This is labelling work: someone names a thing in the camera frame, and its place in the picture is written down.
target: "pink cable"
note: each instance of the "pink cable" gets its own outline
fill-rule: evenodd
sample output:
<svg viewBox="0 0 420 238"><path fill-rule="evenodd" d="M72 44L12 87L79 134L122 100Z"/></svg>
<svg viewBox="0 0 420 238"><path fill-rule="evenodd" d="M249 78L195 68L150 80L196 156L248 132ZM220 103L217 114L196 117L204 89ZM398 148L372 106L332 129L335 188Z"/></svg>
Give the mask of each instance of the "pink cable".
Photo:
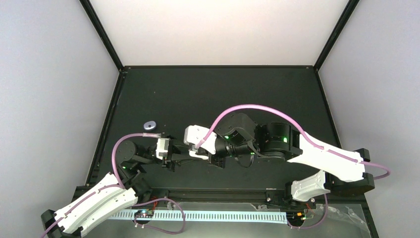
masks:
<svg viewBox="0 0 420 238"><path fill-rule="evenodd" d="M119 177L119 174L118 174L117 164L116 164L116 161L115 161L115 155L117 153L118 146L121 144L121 142L123 142L124 140L126 140L128 138L136 137L136 136L160 138L160 134L133 133L133 134L125 135L117 141L117 143L114 145L114 148L112 149L111 163L112 163L112 171L114 172L114 175L117 178L118 184L121 188L124 188L124 184L122 183L121 178Z"/></svg>
<svg viewBox="0 0 420 238"><path fill-rule="evenodd" d="M211 135L211 133L214 131L214 129L216 128L216 126L217 126L217 124L220 122L220 120L225 116L225 115L227 115L227 114L229 114L229 113L231 113L231 112L233 112L233 111L237 111L237 110L241 110L241 109L258 109L258 110L262 110L262 111L266 111L266 112L270 112L270 113L273 113L273 114L275 114L275 115L277 115L277 116L279 116L279 117L281 117L281 118L284 118L284 119L286 119L286 121L288 121L288 122L290 122L293 126L295 126L296 127L296 129L300 132L300 134L305 138L305 140L309 143L309 144L311 144L311 145L313 145L314 147L316 147L316 148L318 148L318 149L321 149L321 150L323 150L324 149L324 147L323 146L321 146L321 145L318 145L318 144L316 144L315 142L313 142L307 135L306 135L306 132L302 129L302 127L295 121L295 120L293 120L290 116L288 116L288 115L286 115L286 114L284 114L284 113L282 113L282 112L280 112L280 111L278 111L278 110L276 110L276 109L274 109L274 108L269 108L269 107L266 107L266 106L261 106L261 105L255 105L255 104L244 104L244 105L237 105L237 106L234 106L234 107L231 107L231 108L228 108L228 109L226 109L226 110L224 110L217 118L216 118L216 120L213 122L213 124L211 125L211 127L210 127L210 130L207 132L207 134L206 134L206 136L202 139L202 140L200 140L200 142L198 143L198 144L196 144L194 147L196 148L196 149L198 149L208 138L209 138L209 136ZM334 154L334 155L336 155L336 156L339 156L339 157L341 157L341 158L344 158L344 159L346 159L346 160L349 160L349 161L352 161L352 162L355 162L355 163L358 163L358 161L357 160L355 160L355 159L352 159L352 158L350 158L350 157L348 157L348 156L346 156L346 155L343 155L343 154L340 154L340 153L338 153L338 152L335 152L335 151L333 151L333 150L327 150L327 152L329 152L329 153L331 153L331 154ZM387 168L387 167L385 167L385 166L383 166L383 165L379 165L379 164L375 164L375 163L370 163L370 162L365 162L365 161L362 161L362 162L360 162L361 164L363 164L363 165L367 165L367 166L372 166L372 167L377 167L377 168L380 168L380 169L383 169L383 170L385 170L386 171L386 173L385 174L383 174L383 175L380 175L380 176L376 176L376 177L374 177L374 179L382 179L382 178L384 178L384 177L387 177L387 176L389 176L390 174L391 174L391 171L389 170L389 168Z"/></svg>
<svg viewBox="0 0 420 238"><path fill-rule="evenodd" d="M44 233L42 233L41 238L44 238L48 232L51 231L51 229L57 225L59 222L61 222L61 220L63 220L63 218L59 218L58 220L56 220L54 223L51 224L51 226L49 226L47 229L45 229Z"/></svg>

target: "black work surface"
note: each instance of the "black work surface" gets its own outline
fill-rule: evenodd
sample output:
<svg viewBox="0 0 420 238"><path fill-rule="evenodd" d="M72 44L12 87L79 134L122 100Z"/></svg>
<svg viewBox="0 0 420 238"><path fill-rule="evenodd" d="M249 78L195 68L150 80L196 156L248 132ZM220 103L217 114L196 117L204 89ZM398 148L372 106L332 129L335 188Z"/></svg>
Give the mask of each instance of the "black work surface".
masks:
<svg viewBox="0 0 420 238"><path fill-rule="evenodd" d="M225 109L239 104L260 104L294 118L310 135L336 145L322 92L312 67L137 67L127 73L106 138L98 179L112 171L111 151L116 141L144 132L154 120L153 133L183 139L189 125L209 127ZM257 123L282 121L263 111L243 110ZM148 147L152 138L133 138ZM225 169L201 162L176 167L145 165L146 181L153 188L266 189L284 188L288 181L304 179L317 169L301 164L258 160L248 168L228 159Z"/></svg>

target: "purple cable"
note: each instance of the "purple cable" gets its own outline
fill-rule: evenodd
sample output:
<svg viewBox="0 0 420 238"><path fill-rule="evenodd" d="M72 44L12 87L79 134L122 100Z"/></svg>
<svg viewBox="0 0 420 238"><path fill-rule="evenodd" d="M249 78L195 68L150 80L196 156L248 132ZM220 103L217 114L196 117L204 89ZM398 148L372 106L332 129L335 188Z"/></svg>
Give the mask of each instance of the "purple cable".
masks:
<svg viewBox="0 0 420 238"><path fill-rule="evenodd" d="M287 221L287 224L290 226L290 228L302 230L302 229L314 228L314 227L320 225L327 218L327 212L328 212L328 199L327 199L326 194L324 194L324 198L325 198L325 212L324 212L324 215L322 216L322 218L319 222L313 224L312 226L308 226L308 227L295 227L295 226L292 226L292 224L290 224L289 221Z"/></svg>
<svg viewBox="0 0 420 238"><path fill-rule="evenodd" d="M100 189L98 189L99 191L102 191L106 188L109 187L120 187L118 184L112 184L112 185L107 185L107 186L103 186ZM76 209L76 207L78 207L80 204L82 204L84 201L86 201L88 198L92 197L93 195L95 195L96 192L92 192L91 194L87 195L86 197L84 197L83 199L81 199L79 202L77 202L76 204L74 204L74 206L72 208L70 208L66 213L65 216L67 216L68 214L70 214L74 209ZM57 225L61 220L63 220L64 217L60 217L58 220L56 220L54 223L51 224L51 226L49 226L44 233L42 233L41 238L44 238L48 232L50 232L50 230Z"/></svg>
<svg viewBox="0 0 420 238"><path fill-rule="evenodd" d="M216 128L216 126L217 126L217 124L220 122L220 120L225 116L225 115L227 115L228 113L231 113L231 112L233 112L233 111L236 111L236 110L241 110L241 109L258 109L258 110L262 110L262 111L266 111L266 112L270 112L270 113L273 113L273 114L275 114L275 115L277 115L277 116L279 116L279 117L281 117L281 118L284 118L286 121L288 121L288 122L290 122L292 125L294 125L295 127L296 127L296 129L301 133L301 135L305 138L305 140L309 143L309 144L311 144L311 145L313 145L314 147L316 147L316 148L318 148L318 149L321 149L321 150L323 150L324 149L324 147L323 146L321 146L321 145L317 145L315 142L313 142L307 135L306 135L306 132L302 129L302 127L295 121L295 120L293 120L290 116L288 116L288 115L286 115L286 114L284 114L284 113L282 113L282 112L280 112L280 111L278 111L278 110L276 110L276 109L274 109L274 108L269 108L269 107L266 107L266 106L261 106L261 105L255 105L255 104L244 104L244 105L237 105L237 106L234 106L234 107L231 107L231 108L228 108L228 109L226 109L226 110L224 110L217 118L216 118L216 120L213 122L213 124L211 125L211 127L210 127L210 130L207 132L207 134L206 134L206 136L202 139L202 140L200 140L200 142L197 144L197 145L195 145L194 147L196 148L196 149L198 149L207 139L208 139L208 137L211 135L211 133L214 131L214 129ZM331 154L334 154L334 155L336 155L336 156L339 156L339 157L341 157L341 158L344 158L344 159L346 159L346 160L349 160L349 161L352 161L352 162L355 162L355 163L358 163L359 161L357 161L357 160L355 160L355 159L352 159L352 158L350 158L350 157L348 157L348 156L346 156L346 155L343 155L343 154L340 154L340 153L338 153L338 152L335 152L335 151L333 151L333 150L327 150L327 152L329 152L329 153L331 153ZM385 167L385 166L383 166L383 165L379 165L379 164L375 164L375 163L370 163L370 162L365 162L365 161L362 161L362 162L360 162L361 164L363 164L363 165L367 165L367 166L372 166L372 167L377 167L377 168L380 168L380 169L383 169L383 170L385 170L386 171L386 173L385 174L383 174L383 175L380 175L380 176L376 176L376 177L374 177L373 179L382 179L382 178L384 178L384 177L387 177L387 176L389 176L390 174L391 174L391 171L389 170L389 168L387 168L387 167Z"/></svg>
<svg viewBox="0 0 420 238"><path fill-rule="evenodd" d="M152 133L133 133L133 134L129 134L129 135L125 135L123 137L121 137L121 139L119 139L117 141L117 143L114 145L114 148L112 149L112 155L111 155L111 163L112 163L112 170L114 172L115 177L117 178L118 184L121 188L124 188L124 185L118 175L118 170L117 170L117 164L115 161L115 155L117 153L117 149L118 146L121 144L121 142L123 142L124 140L130 138L130 137L136 137L136 136L142 136L142 137L152 137L152 138L160 138L160 134L152 134Z"/></svg>
<svg viewBox="0 0 420 238"><path fill-rule="evenodd" d="M182 214L182 228L179 231L177 231L177 232L171 232L171 231L167 231L167 230L164 230L164 229L161 229L161 228L157 228L157 227L154 227L154 226L150 226L150 225L142 225L142 227L151 228L151 229L154 229L156 231L160 231L160 232L163 232L163 233L166 233L166 234L170 234L170 235L176 235L176 234L182 233L184 231L184 229L185 229L185 224L186 224L185 214L184 214L184 210L182 210L181 206L178 203L176 203L174 200L169 199L169 198L158 198L158 199L155 199L155 200L152 200L152 201L148 201L148 202L145 202L145 203L139 203L139 204L133 205L133 207L141 207L141 206L145 206L145 205L148 205L148 204L151 204L151 203L154 203L154 202L159 202L159 201L169 201L169 202L172 202L173 204L175 204L179 208L179 210L181 211L181 214ZM137 215L134 218L134 223L136 225L139 225L137 223L137 217L139 217L139 216L140 215Z"/></svg>
<svg viewBox="0 0 420 238"><path fill-rule="evenodd" d="M50 232L51 231L51 229L55 226L55 225L57 225L61 220L63 220L63 218L61 217L61 218L59 218L58 220L56 220L54 223L52 223L51 224L51 226L49 226L45 231L44 231L44 233L42 233L42 235L41 235L41 238L44 238L46 235L47 235L47 233L48 232Z"/></svg>

